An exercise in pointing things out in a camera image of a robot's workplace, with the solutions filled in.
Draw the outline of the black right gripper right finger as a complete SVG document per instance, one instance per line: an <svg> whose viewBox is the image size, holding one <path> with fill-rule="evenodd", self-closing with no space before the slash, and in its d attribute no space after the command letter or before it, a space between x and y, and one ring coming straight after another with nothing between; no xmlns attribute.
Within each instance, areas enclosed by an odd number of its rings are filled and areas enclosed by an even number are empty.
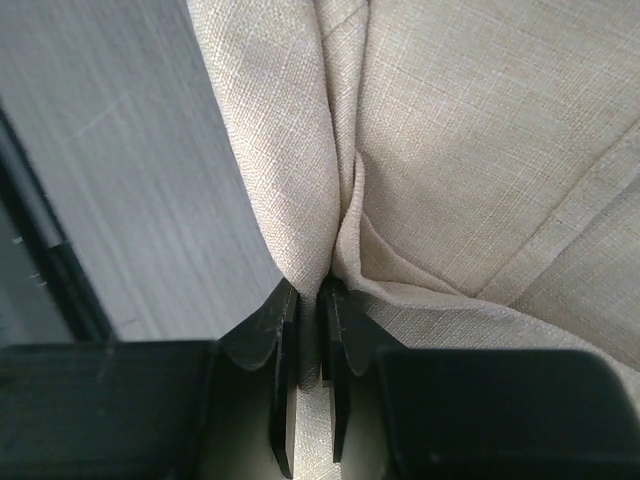
<svg viewBox="0 0 640 480"><path fill-rule="evenodd" d="M639 419L576 350L404 346L326 280L318 297L345 479L635 479Z"/></svg>

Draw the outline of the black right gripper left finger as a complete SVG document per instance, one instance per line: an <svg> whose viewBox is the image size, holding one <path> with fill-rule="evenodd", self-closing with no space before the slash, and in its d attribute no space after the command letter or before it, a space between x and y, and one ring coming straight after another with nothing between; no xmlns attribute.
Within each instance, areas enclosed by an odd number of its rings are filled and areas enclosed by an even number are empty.
<svg viewBox="0 0 640 480"><path fill-rule="evenodd" d="M217 340L1 352L5 479L289 479L298 295Z"/></svg>

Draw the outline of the beige cloth napkin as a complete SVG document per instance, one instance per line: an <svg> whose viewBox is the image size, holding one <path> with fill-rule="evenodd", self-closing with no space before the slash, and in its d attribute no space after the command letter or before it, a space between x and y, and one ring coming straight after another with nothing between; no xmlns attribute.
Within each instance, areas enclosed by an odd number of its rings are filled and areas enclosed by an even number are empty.
<svg viewBox="0 0 640 480"><path fill-rule="evenodd" d="M192 1L268 250L300 292L302 479L336 479L316 297L419 347L601 355L639 396L635 1Z"/></svg>

